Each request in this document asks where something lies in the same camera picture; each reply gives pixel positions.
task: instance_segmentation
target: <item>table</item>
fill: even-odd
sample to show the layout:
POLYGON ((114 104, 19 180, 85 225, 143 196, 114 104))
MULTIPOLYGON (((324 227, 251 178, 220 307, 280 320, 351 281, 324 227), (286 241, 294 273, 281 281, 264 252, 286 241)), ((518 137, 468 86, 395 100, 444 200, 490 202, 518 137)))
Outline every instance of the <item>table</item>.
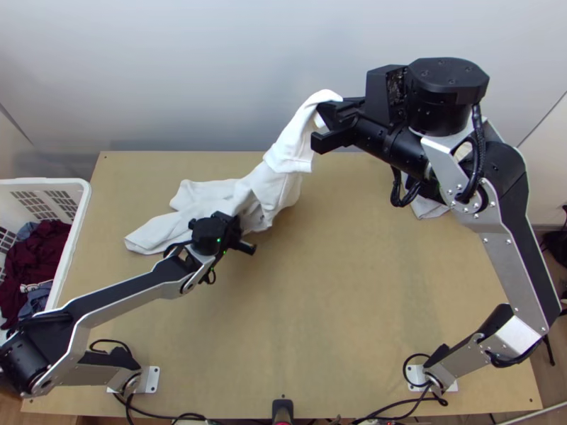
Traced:
MULTIPOLYGON (((144 273, 159 259, 129 252, 123 237, 169 212, 182 179, 244 176, 251 152, 103 152, 59 305, 144 273)), ((454 345, 505 301, 478 237, 451 215, 419 221, 389 203, 389 166, 363 153, 315 158, 298 203, 232 252, 217 282, 178 300, 154 301, 91 333, 130 345, 162 367, 151 412, 267 418, 288 397, 296 417, 360 417, 412 398, 401 368, 412 353, 454 345)), ((459 379, 448 407, 416 415, 541 408, 529 361, 459 379)), ((27 412, 123 416, 102 387, 60 387, 27 412)), ((403 413, 406 407, 392 413, 403 413)))

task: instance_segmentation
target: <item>white towel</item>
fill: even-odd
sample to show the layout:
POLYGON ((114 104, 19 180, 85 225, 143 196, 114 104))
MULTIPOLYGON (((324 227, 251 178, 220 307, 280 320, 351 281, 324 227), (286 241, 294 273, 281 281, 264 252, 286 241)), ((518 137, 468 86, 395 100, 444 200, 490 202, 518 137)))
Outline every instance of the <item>white towel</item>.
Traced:
POLYGON ((240 216, 244 233, 271 227, 274 217, 299 199, 301 173, 311 172, 311 132, 325 124, 315 108, 321 102, 342 101, 331 90, 313 94, 297 110, 263 161, 241 179, 196 182, 183 180, 169 205, 176 210, 152 218, 130 233, 126 247, 140 254, 164 251, 174 242, 191 238, 189 220, 215 211, 240 216))

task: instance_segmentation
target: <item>white laundry basket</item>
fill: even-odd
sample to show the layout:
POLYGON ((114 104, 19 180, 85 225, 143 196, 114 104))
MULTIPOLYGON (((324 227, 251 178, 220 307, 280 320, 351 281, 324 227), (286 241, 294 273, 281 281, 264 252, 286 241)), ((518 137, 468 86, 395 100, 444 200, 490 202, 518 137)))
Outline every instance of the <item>white laundry basket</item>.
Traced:
POLYGON ((16 233, 25 223, 61 220, 72 224, 47 299, 46 310, 54 308, 71 264, 90 197, 91 185, 81 178, 0 180, 0 285, 4 282, 6 252, 16 242, 16 233))

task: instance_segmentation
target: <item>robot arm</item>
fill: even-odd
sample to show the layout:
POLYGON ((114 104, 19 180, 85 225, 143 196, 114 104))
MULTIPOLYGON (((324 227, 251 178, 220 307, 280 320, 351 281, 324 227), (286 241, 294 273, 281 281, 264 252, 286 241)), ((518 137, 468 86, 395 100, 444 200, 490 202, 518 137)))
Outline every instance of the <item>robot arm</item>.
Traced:
POLYGON ((18 324, 0 347, 0 366, 22 397, 46 395, 57 385, 105 385, 123 397, 155 392, 156 366, 142 367, 128 347, 86 349, 91 329, 150 301, 172 300, 199 283, 214 283, 214 266, 228 249, 253 255, 241 240, 240 219, 222 212, 192 220, 192 240, 172 245, 149 273, 69 301, 18 324))
POLYGON ((498 305, 478 330, 452 348, 441 345, 425 362, 420 382, 432 382, 438 395, 483 366, 523 361, 561 311, 527 219, 524 159, 481 115, 488 80, 474 63, 456 58, 374 69, 366 76, 366 97, 318 106, 330 131, 311 137, 320 154, 355 145, 389 163, 394 206, 408 205, 417 194, 445 203, 478 233, 492 261, 510 303, 498 305), (455 153, 463 144, 472 152, 458 161, 455 153), (409 176, 403 199, 400 171, 409 176))

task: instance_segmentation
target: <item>dark red clothing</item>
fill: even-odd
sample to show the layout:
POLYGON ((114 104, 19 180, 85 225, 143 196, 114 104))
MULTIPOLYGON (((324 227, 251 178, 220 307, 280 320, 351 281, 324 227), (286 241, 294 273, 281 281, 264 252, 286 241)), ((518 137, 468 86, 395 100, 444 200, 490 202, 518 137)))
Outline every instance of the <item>dark red clothing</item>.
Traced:
POLYGON ((25 241, 16 242, 6 254, 6 276, 0 285, 0 310, 6 319, 1 328, 18 323, 18 312, 28 296, 20 285, 52 280, 69 236, 71 225, 60 221, 43 221, 25 241))

